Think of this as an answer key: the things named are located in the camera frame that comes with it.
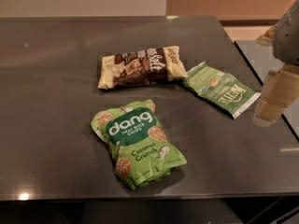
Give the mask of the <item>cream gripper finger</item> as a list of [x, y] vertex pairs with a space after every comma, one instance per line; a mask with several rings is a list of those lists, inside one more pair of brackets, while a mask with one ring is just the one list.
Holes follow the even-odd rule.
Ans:
[[261, 97], [255, 106], [253, 122], [260, 127], [275, 123], [299, 97], [299, 66], [285, 63], [265, 77]]

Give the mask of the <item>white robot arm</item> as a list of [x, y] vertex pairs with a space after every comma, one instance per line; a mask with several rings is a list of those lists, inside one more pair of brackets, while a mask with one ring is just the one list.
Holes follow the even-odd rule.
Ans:
[[299, 0], [278, 21], [272, 47], [283, 66], [278, 71], [270, 70], [265, 77], [253, 116], [260, 127], [275, 123], [299, 97]]

